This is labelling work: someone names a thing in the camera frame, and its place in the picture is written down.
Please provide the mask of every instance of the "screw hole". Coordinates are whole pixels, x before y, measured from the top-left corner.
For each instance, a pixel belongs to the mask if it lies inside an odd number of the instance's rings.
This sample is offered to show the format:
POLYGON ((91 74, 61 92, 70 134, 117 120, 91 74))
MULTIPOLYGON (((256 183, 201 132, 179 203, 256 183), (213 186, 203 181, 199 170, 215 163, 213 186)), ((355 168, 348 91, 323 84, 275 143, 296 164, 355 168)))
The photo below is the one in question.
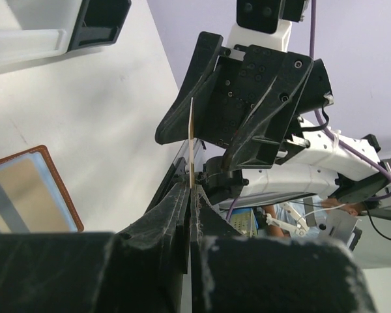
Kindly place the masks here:
POLYGON ((285 102, 285 101, 288 101, 289 97, 286 93, 282 93, 280 94, 280 100, 281 102, 285 102))
POLYGON ((262 11, 264 17, 269 18, 272 15, 272 9, 270 7, 265 7, 262 11))
POLYGON ((244 7, 245 13, 250 13, 253 10, 253 6, 250 3, 246 3, 244 7))
POLYGON ((301 60, 297 60, 294 62, 294 67, 295 68, 301 68, 302 67, 302 61, 301 60))

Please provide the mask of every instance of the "person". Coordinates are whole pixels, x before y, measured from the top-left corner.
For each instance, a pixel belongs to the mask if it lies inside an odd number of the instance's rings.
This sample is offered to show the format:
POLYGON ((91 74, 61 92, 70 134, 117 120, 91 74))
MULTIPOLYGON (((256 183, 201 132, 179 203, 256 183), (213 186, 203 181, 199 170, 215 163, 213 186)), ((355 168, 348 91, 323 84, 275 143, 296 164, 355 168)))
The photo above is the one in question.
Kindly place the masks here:
MULTIPOLYGON (((362 212, 366 210, 376 209, 379 206, 379 201, 363 201, 360 203, 346 203, 342 204, 337 199, 328 198, 321 199, 319 196, 312 197, 313 210, 315 218, 326 218, 327 214, 330 214, 331 208, 339 207, 338 209, 348 212, 352 216, 362 216, 362 212)), ((304 208, 303 200, 289 201, 288 204, 295 209, 299 215, 304 216, 306 210, 304 208)), ((264 205, 262 206, 264 214, 270 214, 272 218, 281 220, 282 222, 289 223, 291 225, 296 225, 296 220, 284 209, 281 205, 264 205)), ((317 226, 310 227, 305 238, 317 238, 319 235, 320 229, 317 226)), ((281 228, 273 225, 267 226, 267 233, 272 237, 298 237, 294 233, 289 233, 288 231, 282 230, 281 228)))

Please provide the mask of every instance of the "white tabletop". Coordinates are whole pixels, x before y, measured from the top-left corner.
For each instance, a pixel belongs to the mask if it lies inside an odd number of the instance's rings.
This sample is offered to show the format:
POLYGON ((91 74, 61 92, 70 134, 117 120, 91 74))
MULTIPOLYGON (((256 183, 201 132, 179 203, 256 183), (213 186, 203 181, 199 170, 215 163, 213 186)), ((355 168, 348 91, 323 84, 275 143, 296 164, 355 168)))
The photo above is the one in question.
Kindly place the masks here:
POLYGON ((155 129, 177 95, 148 4, 113 46, 0 72, 0 158, 44 144, 85 230, 119 231, 146 210, 180 143, 155 129))

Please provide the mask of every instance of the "black plastic bracket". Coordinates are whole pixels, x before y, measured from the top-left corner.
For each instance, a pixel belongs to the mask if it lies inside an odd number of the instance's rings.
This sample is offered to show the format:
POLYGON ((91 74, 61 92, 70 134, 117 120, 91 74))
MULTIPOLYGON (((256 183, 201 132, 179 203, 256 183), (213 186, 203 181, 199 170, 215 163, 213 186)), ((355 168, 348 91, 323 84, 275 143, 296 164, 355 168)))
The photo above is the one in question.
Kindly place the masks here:
POLYGON ((378 153, 381 151, 381 146, 378 143, 378 139, 375 135, 373 134, 368 134, 363 139, 367 140, 368 143, 375 149, 375 151, 378 153))
POLYGON ((271 168, 313 68, 305 55, 249 46, 243 61, 221 47, 220 35, 201 33, 180 93, 156 129, 160 144, 194 134, 227 149, 222 169, 271 168))
POLYGON ((375 173, 361 181, 352 181, 339 174, 336 184, 339 188, 330 197, 342 203, 360 203, 382 190, 389 182, 382 173, 375 173))
POLYGON ((83 0, 68 51, 114 44, 131 0, 83 0))

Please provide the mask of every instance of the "purple cable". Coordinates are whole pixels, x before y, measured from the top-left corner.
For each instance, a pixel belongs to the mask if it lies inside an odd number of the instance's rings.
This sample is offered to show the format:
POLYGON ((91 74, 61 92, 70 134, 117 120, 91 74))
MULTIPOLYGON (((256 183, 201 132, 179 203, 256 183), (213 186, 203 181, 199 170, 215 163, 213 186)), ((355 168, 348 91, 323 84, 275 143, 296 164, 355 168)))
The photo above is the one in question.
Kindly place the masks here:
POLYGON ((236 198, 236 199, 233 200, 233 202, 232 202, 232 204, 230 205, 230 208, 229 208, 229 210, 228 210, 228 212, 227 212, 226 220, 227 220, 228 222, 230 222, 230 217, 231 217, 231 215, 232 215, 233 209, 234 209, 235 206, 236 206, 236 201, 237 201, 237 200, 238 200, 238 198, 236 198))
MULTIPOLYGON (((316 11, 317 11, 316 7, 317 7, 317 0, 311 0, 310 57, 312 59, 314 59, 315 28, 316 28, 315 23, 316 23, 316 11)), ((325 123, 323 121, 323 119, 321 118, 319 110, 315 110, 314 114, 315 114, 315 118, 319 122, 319 125, 322 125, 325 123)), ((327 127, 325 127, 323 129, 323 132, 325 132, 326 136, 328 136, 331 140, 335 139, 334 134, 331 131, 329 131, 329 129, 327 129, 327 127)), ((339 140, 339 145, 342 146, 343 148, 345 148, 346 150, 348 150, 349 152, 353 153, 354 155, 356 155, 358 158, 361 158, 363 161, 367 162, 369 165, 376 168, 377 171, 379 171, 381 174, 383 174, 388 179, 388 181, 391 183, 391 175, 381 165, 375 163, 374 161, 372 161, 371 159, 369 159, 368 157, 366 157, 365 155, 363 155, 359 151, 353 149, 350 145, 348 145, 347 143, 345 143, 341 140, 339 140)), ((368 200, 378 201, 378 200, 387 199, 389 197, 391 197, 391 190, 388 194, 385 194, 384 196, 370 198, 368 200)))

